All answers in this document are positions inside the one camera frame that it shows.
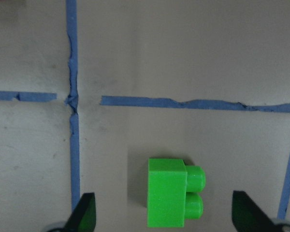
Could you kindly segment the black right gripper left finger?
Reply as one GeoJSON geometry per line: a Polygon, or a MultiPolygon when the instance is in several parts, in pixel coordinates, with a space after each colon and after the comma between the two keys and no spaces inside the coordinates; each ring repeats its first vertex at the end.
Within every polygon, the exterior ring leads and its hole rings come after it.
{"type": "Polygon", "coordinates": [[[96,220],[95,194],[94,192],[84,193],[64,225],[64,231],[93,232],[96,227],[96,220]]]}

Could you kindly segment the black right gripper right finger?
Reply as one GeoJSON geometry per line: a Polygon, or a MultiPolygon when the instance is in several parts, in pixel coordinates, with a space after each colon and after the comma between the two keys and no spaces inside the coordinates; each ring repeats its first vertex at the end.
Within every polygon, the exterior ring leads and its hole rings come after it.
{"type": "Polygon", "coordinates": [[[244,191],[232,194],[232,223],[238,232],[279,232],[269,217],[244,191]]]}

